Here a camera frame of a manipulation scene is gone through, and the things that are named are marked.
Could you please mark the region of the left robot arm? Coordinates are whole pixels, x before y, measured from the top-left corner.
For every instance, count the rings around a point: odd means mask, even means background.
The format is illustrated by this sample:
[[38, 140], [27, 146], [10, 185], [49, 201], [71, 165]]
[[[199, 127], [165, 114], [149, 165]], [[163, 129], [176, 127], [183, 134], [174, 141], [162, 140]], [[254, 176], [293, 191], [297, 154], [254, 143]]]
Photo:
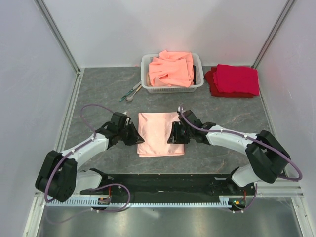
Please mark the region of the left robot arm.
[[79, 173], [78, 169], [91, 158], [119, 141], [127, 146], [144, 143], [134, 123], [126, 114], [115, 112], [111, 120], [103, 124], [83, 142], [67, 150], [47, 153], [35, 187], [44, 193], [45, 201], [65, 202], [73, 193], [92, 189], [97, 194], [108, 190], [108, 181], [97, 171]]

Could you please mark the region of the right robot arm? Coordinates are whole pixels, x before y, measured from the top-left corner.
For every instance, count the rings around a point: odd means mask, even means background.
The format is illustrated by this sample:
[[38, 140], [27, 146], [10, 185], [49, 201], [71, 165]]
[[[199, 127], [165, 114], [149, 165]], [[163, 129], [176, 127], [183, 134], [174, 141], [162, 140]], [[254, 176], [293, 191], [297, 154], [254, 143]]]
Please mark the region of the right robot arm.
[[198, 143], [221, 146], [247, 156], [249, 164], [233, 170], [226, 182], [231, 194], [238, 194], [246, 185], [260, 180], [274, 183], [288, 164], [275, 151], [290, 158], [289, 154], [268, 131], [240, 133], [212, 122], [202, 123], [191, 110], [177, 113], [179, 121], [172, 123], [169, 144], [188, 144], [194, 139]]

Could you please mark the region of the light pink satin napkin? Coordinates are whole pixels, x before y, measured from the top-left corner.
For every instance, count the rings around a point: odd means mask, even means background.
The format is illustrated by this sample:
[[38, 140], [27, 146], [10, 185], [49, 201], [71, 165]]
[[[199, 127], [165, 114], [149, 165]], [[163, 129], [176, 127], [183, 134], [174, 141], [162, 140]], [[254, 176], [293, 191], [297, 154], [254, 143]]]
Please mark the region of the light pink satin napkin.
[[140, 157], [182, 156], [185, 154], [183, 144], [169, 144], [172, 123], [178, 122], [178, 114], [171, 113], [139, 113], [138, 133], [145, 140], [137, 146]]

